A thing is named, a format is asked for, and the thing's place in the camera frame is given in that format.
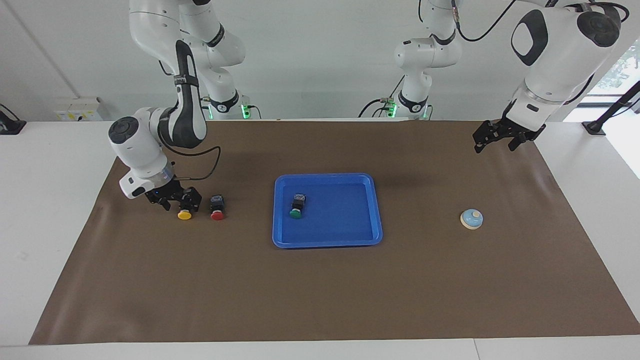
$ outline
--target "electrical outlet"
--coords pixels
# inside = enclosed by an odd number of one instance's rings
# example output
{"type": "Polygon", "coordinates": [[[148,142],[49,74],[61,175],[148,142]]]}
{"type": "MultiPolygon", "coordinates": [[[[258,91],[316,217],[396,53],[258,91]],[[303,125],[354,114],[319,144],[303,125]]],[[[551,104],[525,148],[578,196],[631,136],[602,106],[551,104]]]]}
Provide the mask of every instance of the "electrical outlet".
{"type": "Polygon", "coordinates": [[[56,116],[60,121],[103,121],[102,108],[96,97],[56,99],[56,116]]]}

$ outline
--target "white table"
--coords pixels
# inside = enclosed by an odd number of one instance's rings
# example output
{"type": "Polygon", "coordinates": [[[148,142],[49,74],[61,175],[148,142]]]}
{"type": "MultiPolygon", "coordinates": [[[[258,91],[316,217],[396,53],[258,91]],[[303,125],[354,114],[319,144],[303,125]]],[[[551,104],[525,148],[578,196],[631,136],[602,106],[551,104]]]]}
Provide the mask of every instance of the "white table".
{"type": "MultiPolygon", "coordinates": [[[[109,125],[32,122],[19,136],[0,137],[2,360],[640,359],[640,336],[27,347],[115,158],[109,125]]],[[[580,124],[551,123],[536,143],[640,319],[640,179],[606,138],[580,124]]]]}

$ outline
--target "window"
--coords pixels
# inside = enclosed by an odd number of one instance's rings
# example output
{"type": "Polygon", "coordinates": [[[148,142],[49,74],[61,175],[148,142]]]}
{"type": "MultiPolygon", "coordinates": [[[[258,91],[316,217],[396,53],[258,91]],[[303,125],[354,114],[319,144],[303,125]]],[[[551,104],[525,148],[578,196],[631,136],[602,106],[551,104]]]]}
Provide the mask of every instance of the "window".
{"type": "Polygon", "coordinates": [[[616,62],[600,82],[585,96],[580,106],[613,104],[640,80],[640,39],[616,62]]]}

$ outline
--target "blue tray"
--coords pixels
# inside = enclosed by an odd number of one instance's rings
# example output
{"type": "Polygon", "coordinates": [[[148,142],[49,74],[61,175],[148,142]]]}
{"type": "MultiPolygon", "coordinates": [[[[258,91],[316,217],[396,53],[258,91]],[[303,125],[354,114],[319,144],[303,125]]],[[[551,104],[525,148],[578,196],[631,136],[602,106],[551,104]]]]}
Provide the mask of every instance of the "blue tray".
{"type": "Polygon", "coordinates": [[[276,180],[273,243],[283,249],[375,245],[382,224],[368,174],[283,175],[276,180]],[[301,219],[289,216],[293,197],[307,196],[301,219]]]}

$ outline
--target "robotic arm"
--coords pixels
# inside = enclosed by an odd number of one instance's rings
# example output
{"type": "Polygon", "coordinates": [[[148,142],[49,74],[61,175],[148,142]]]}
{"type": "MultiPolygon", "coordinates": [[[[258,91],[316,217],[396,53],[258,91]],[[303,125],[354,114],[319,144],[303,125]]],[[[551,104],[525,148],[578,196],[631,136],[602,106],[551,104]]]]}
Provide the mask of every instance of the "robotic arm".
{"type": "MultiPolygon", "coordinates": [[[[542,7],[526,14],[516,27],[511,45],[531,69],[500,120],[486,121],[474,133],[476,152],[503,138],[514,138],[513,151],[535,140],[544,123],[562,105],[571,103],[589,85],[609,57],[620,36],[622,19],[611,3],[571,4],[558,0],[519,0],[542,7]]],[[[423,117],[433,83],[428,69],[455,65],[462,48],[458,8],[462,0],[424,0],[422,13],[428,38],[407,40],[396,48],[396,63],[404,70],[404,85],[395,96],[397,116],[423,117]]]]}
{"type": "Polygon", "coordinates": [[[429,37],[413,38],[396,47],[396,64],[404,71],[404,85],[394,97],[396,116],[410,119],[424,116],[427,110],[433,80],[426,71],[453,66],[462,57],[451,0],[429,0],[422,9],[429,37]]]}
{"type": "Polygon", "coordinates": [[[244,47],[220,24],[210,1],[130,1],[131,36],[145,52],[167,64],[178,99],[171,108],[142,108],[109,129],[113,150],[131,168],[120,180],[125,195],[133,199],[144,193],[166,210],[168,201],[179,201],[183,219],[198,211],[202,197],[194,188],[182,188],[160,145],[192,149],[207,135],[198,76],[218,119],[245,117],[246,97],[223,69],[244,61],[244,47]]]}
{"type": "Polygon", "coordinates": [[[511,151],[535,140],[551,115],[582,95],[620,37],[623,20],[616,8],[626,11],[611,3],[581,3],[532,10],[522,18],[511,46],[530,70],[502,118],[483,122],[474,133],[477,153],[503,138],[513,138],[511,151]]]}

